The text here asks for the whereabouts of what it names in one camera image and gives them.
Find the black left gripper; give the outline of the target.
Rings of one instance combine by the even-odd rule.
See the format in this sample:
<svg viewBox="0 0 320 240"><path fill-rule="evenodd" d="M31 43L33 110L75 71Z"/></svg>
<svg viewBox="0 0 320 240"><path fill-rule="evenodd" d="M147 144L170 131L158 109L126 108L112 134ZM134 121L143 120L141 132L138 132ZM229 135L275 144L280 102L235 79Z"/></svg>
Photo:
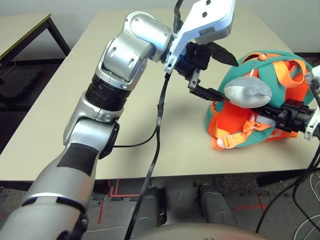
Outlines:
<svg viewBox="0 0 320 240"><path fill-rule="evenodd" d="M207 69L211 57L226 65L239 65L231 52L215 42L209 42L208 47L204 44L188 43L175 64L175 70L188 81L187 87L193 95L207 101L229 101L221 92L199 85L200 71Z"/></svg>

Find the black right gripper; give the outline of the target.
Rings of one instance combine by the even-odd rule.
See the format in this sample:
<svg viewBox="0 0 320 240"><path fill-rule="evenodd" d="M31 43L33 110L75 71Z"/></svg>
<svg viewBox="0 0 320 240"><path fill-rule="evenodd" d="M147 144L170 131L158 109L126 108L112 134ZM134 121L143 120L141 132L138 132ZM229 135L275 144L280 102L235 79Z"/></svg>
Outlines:
<svg viewBox="0 0 320 240"><path fill-rule="evenodd" d="M304 133L313 115L313 109L304 105L302 101L293 99L286 100L280 109L265 105L252 110L256 114L257 122L276 123L277 129L288 133Z"/></svg>

